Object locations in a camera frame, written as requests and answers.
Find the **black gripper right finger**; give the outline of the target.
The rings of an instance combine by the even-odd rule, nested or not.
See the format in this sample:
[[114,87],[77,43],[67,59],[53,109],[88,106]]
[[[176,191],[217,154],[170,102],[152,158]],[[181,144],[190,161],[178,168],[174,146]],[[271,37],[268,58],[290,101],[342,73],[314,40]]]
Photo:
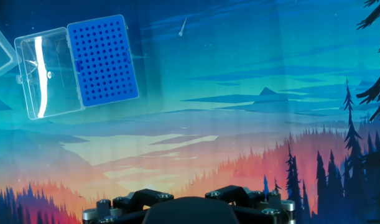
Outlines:
[[276,190],[229,185],[206,193],[205,198],[226,202],[239,224],[295,224],[295,202],[282,200]]

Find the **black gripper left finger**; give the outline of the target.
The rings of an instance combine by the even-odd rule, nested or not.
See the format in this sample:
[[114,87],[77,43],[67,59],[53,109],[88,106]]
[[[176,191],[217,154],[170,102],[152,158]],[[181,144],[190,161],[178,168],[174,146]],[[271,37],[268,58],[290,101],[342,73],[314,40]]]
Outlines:
[[173,200],[169,193],[151,189],[130,192],[112,200],[103,198],[96,202],[95,208],[82,211],[82,224],[132,224],[142,223],[148,209],[161,202]]

